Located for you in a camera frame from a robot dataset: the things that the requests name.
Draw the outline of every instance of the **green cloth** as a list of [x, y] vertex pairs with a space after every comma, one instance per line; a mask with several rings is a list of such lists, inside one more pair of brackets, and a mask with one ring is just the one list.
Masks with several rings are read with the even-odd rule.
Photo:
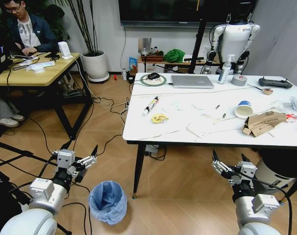
[[179, 49], [173, 49], [164, 56], [164, 60], [170, 63], [182, 63], [184, 54], [185, 53]]

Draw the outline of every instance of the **white wall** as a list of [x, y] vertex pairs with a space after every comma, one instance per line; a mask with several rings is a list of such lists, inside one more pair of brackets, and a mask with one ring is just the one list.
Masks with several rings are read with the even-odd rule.
[[[70, 50], [87, 51], [70, 9], [64, 10], [66, 12], [64, 26], [70, 35], [68, 41]], [[94, 0], [94, 15], [99, 49], [107, 54], [109, 71], [121, 71], [120, 57], [124, 47], [124, 28], [120, 25], [118, 0]], [[122, 67], [128, 68], [129, 56], [136, 58], [139, 56], [138, 38], [152, 38], [152, 46], [157, 46], [164, 53], [178, 48], [186, 54], [192, 54], [197, 31], [197, 28], [126, 27], [127, 38]], [[208, 33], [204, 34], [202, 40], [201, 48], [205, 47], [209, 48]], [[205, 49], [200, 50], [200, 56], [205, 54]]]
[[283, 76], [297, 85], [297, 0], [259, 0], [252, 19], [261, 32], [244, 74]]

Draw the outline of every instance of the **remote controller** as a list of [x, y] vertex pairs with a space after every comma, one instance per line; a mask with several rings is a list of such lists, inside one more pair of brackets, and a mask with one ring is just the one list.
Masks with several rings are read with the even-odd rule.
[[264, 78], [260, 78], [258, 80], [258, 84], [260, 84], [261, 86], [272, 86], [272, 87], [284, 87], [284, 88], [291, 88], [292, 84], [288, 81], [276, 81], [276, 80], [268, 80], [268, 79], [264, 79]]

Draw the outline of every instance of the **white table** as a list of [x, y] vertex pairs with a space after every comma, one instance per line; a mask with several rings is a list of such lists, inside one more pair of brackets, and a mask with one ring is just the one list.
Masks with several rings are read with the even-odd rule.
[[[237, 87], [230, 83], [232, 76], [228, 76], [225, 84], [218, 84], [218, 75], [208, 75], [215, 86], [214, 89], [183, 89], [167, 84], [172, 83], [170, 73], [161, 73], [167, 79], [167, 83], [158, 87], [142, 85], [139, 80], [144, 75], [145, 73], [136, 75], [123, 134], [123, 139], [127, 143], [138, 144], [134, 198], [146, 144], [297, 149], [297, 121], [281, 123], [268, 133], [255, 138], [242, 133], [241, 128], [245, 120], [234, 115], [235, 107], [243, 100], [251, 103], [254, 113], [263, 113], [274, 106], [279, 107], [278, 104], [284, 104], [282, 109], [273, 110], [297, 115], [297, 111], [293, 110], [290, 104], [290, 97], [297, 98], [295, 85], [290, 89], [273, 88], [272, 95], [265, 95], [248, 85], [259, 87], [258, 79], [261, 76], [246, 76], [248, 78], [246, 85]], [[277, 76], [265, 76], [265, 78], [285, 80]], [[156, 96], [159, 97], [159, 103], [143, 117], [142, 111]], [[166, 114], [169, 121], [153, 124], [151, 117], [157, 113]], [[201, 126], [202, 123], [205, 125], [200, 130], [191, 131], [191, 126]]]

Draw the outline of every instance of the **yellow object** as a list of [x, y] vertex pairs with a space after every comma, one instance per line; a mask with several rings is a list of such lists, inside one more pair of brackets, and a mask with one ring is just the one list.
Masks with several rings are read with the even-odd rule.
[[[45, 58], [48, 53], [40, 55], [39, 62], [49, 62], [50, 58]], [[55, 81], [69, 66], [75, 63], [74, 59], [64, 60], [61, 58], [55, 62], [55, 66], [45, 68], [45, 72], [34, 73], [32, 70], [26, 71], [26, 69], [11, 70], [10, 77], [8, 79], [9, 86], [35, 86], [35, 87], [45, 87], [49, 86], [53, 81]], [[71, 55], [77, 60], [80, 57], [79, 53], [71, 53]], [[9, 70], [5, 70], [0, 74], [0, 86], [7, 86], [7, 76]]]
[[169, 118], [165, 114], [154, 114], [152, 116], [153, 123], [163, 123], [167, 121]]

